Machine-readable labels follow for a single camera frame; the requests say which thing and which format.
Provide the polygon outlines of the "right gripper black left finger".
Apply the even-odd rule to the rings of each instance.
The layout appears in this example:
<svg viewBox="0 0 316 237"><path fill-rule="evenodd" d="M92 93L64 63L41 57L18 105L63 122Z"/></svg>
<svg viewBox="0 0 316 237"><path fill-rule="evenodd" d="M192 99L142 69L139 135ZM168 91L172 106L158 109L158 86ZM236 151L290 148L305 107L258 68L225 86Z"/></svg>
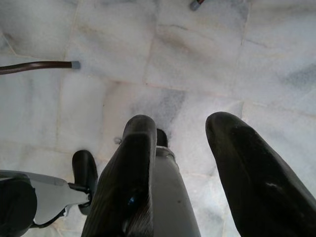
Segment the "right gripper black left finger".
<svg viewBox="0 0 316 237"><path fill-rule="evenodd" d="M157 128L146 115L126 124L122 142L99 178L83 237L152 237Z"/></svg>

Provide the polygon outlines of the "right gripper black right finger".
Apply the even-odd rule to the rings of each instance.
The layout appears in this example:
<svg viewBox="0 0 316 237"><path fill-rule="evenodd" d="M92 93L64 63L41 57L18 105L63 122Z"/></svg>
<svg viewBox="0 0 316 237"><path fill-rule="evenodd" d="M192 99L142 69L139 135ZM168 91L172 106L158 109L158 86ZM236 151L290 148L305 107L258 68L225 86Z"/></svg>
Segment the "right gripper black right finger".
<svg viewBox="0 0 316 237"><path fill-rule="evenodd" d="M242 237L315 236L315 198L251 126L216 112L207 118L205 131Z"/></svg>

